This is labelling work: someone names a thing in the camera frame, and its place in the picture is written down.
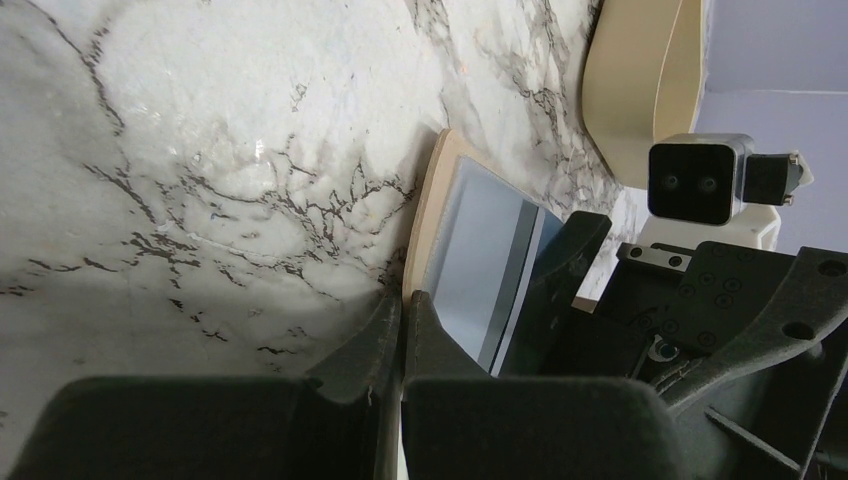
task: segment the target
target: beige plastic bin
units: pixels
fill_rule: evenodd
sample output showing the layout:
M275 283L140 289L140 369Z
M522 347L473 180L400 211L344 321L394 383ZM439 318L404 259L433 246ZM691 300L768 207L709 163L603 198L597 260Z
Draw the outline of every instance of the beige plastic bin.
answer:
M619 182L647 188L654 142L690 132L703 78L702 0L606 0L583 75L583 120Z

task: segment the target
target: lavender wall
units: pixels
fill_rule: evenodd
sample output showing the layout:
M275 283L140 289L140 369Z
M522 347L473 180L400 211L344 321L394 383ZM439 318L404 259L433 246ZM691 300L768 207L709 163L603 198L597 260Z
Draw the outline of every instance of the lavender wall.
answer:
M780 209L778 250L848 251L848 1L714 1L696 130L800 150L816 181Z

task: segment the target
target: camera housing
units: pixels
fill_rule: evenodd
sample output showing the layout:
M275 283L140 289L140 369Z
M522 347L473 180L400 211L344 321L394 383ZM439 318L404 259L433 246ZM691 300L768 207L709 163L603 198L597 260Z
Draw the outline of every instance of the camera housing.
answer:
M657 217L725 225L743 207L745 161L754 140L743 134L680 134L651 147L648 209Z

